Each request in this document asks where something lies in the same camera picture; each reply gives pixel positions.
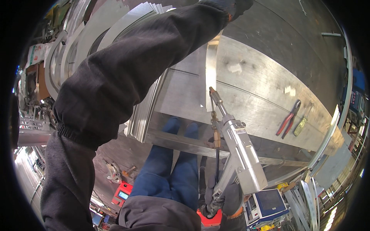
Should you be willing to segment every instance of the floor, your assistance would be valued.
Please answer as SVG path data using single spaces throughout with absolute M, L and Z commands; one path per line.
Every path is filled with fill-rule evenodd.
M 92 13 L 104 3 L 98 0 Z M 123 0 L 130 8 L 137 6 L 142 0 Z M 194 0 L 153 0 L 152 3 L 173 7 L 193 4 Z M 320 99 L 327 110 L 333 114 L 336 104 L 339 104 L 346 73 L 343 58 L 343 37 L 322 37 L 321 32 L 341 33 L 336 22 L 320 0 L 256 0 L 250 10 L 228 25 L 223 35 L 249 45 L 274 59 L 291 73 L 297 76 Z M 161 129 L 168 115 L 155 114 L 151 127 Z M 179 134 L 190 121 L 183 120 Z M 206 125 L 200 127 L 200 137 L 208 139 L 212 133 Z M 292 160 L 308 161 L 309 159 L 298 148 L 271 140 L 251 136 L 259 156 L 278 157 Z M 103 159 L 115 161 L 121 170 L 132 166 L 137 168 L 125 181 L 133 184 L 137 174 L 149 154 L 151 145 L 142 144 L 134 139 L 118 135 L 116 140 L 102 145 L 97 150 L 95 165 L 95 192 L 112 210 L 119 207 L 111 204 L 118 184 L 106 179 L 108 173 Z M 175 151 L 174 162 L 178 153 Z M 207 172 L 209 176 L 214 171 L 215 160 L 208 158 Z M 267 166 L 267 179 L 282 176 L 296 167 Z

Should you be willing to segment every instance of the stacked metal plate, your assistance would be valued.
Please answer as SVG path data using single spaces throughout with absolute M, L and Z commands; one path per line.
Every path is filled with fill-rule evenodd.
M 45 61 L 46 86 L 51 97 L 56 100 L 62 83 L 87 56 L 106 48 L 135 26 L 171 8 L 172 5 L 163 7 L 162 4 L 145 2 L 129 10 L 122 1 L 108 0 L 88 22 L 78 22 L 80 25 L 76 27 L 76 22 L 69 21 L 73 25 L 70 27 L 71 31 L 63 30 L 58 35 Z M 145 99 L 135 106 L 127 123 L 129 137 L 140 142 L 145 141 L 154 105 L 167 72 L 168 70 L 154 82 Z

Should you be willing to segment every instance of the metal table surface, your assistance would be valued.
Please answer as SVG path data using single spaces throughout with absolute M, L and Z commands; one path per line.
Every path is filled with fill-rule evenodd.
M 155 111 L 210 124 L 211 113 L 201 107 L 204 84 L 196 73 L 181 70 L 186 66 L 182 62 L 169 71 Z M 249 134 L 307 150 L 318 149 L 332 116 L 311 90 L 283 66 L 243 43 L 221 36 L 216 73 L 217 91 L 227 111 L 246 123 Z M 281 139 L 275 135 L 276 131 L 297 99 L 302 101 L 301 108 L 292 129 Z M 294 128 L 311 102 L 314 106 L 307 125 L 295 137 Z M 336 128 L 324 153 L 334 155 L 343 142 L 343 136 Z

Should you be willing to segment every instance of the jeans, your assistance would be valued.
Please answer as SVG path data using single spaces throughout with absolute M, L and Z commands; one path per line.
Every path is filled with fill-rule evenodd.
M 162 131 L 177 134 L 180 125 L 181 122 L 177 117 L 171 117 Z M 198 139 L 198 125 L 189 124 L 184 136 Z M 196 211 L 198 208 L 197 155 L 180 152 L 171 173 L 173 154 L 173 149 L 153 145 L 135 180 L 130 197 L 142 195 L 168 198 Z

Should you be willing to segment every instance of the blue machine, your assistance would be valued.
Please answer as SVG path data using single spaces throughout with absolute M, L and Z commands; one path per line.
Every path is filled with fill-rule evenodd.
M 247 202 L 244 202 L 245 220 L 247 228 L 260 227 L 266 222 L 289 213 L 278 189 L 267 189 L 253 193 Z
M 347 85 L 344 87 L 342 99 L 346 98 Z M 353 86 L 348 111 L 349 119 L 356 125 L 361 126 L 365 116 L 365 76 L 364 73 L 353 69 Z

